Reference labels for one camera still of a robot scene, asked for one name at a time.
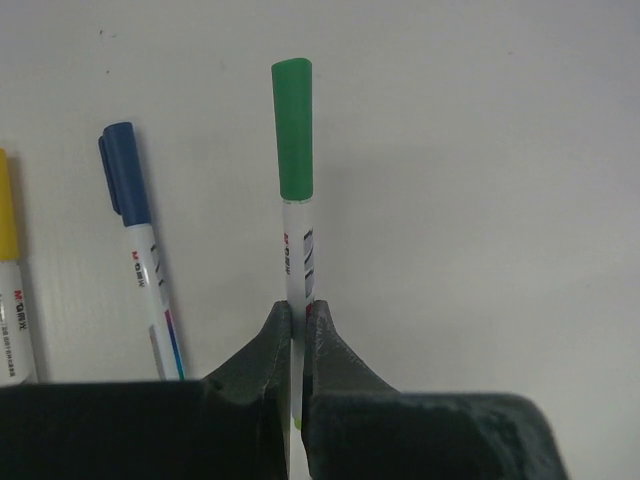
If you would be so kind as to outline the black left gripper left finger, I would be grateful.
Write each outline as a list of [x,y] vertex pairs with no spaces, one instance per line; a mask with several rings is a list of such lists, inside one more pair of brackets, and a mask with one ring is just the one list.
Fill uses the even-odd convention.
[[284,479],[291,312],[189,381],[28,384],[1,391],[5,479]]

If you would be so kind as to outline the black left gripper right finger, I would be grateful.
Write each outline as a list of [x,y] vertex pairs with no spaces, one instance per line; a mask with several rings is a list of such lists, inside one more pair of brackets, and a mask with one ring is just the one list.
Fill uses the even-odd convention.
[[314,479],[566,479],[553,431],[508,393],[401,392],[339,335],[327,302],[306,333],[302,440]]

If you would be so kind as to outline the green whiteboard marker pen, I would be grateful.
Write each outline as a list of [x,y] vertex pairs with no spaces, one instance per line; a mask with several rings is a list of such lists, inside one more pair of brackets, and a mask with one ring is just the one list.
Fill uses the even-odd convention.
[[310,203],[310,200],[283,201],[286,301],[292,315],[291,414],[297,429],[302,425],[306,326],[315,299],[314,231]]

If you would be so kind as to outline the blue whiteboard marker pen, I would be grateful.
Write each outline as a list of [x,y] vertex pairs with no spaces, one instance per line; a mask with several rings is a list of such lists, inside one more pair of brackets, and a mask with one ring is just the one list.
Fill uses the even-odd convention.
[[138,224],[126,227],[125,231],[158,375],[161,380],[184,380],[184,362],[153,228],[150,224]]

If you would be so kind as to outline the yellow whiteboard marker pen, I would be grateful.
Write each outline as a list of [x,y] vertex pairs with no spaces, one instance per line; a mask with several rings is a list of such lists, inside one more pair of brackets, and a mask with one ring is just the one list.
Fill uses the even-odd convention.
[[22,275],[16,260],[1,262],[1,386],[37,381]]

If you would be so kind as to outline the yellow pen cap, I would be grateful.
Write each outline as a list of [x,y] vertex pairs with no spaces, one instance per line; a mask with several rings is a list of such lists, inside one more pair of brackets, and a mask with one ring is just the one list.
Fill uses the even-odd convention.
[[0,256],[2,262],[15,261],[20,257],[8,159],[4,149],[1,150],[0,164]]

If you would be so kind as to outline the blue pen cap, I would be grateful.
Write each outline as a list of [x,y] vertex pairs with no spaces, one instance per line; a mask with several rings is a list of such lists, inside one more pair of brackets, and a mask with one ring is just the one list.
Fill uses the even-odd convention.
[[151,223],[151,213],[133,125],[107,126],[98,139],[112,208],[125,227]]

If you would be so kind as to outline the green pen cap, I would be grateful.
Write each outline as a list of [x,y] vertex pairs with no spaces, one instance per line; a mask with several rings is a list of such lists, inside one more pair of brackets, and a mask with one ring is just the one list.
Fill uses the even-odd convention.
[[271,67],[280,195],[313,196],[312,63],[292,58]]

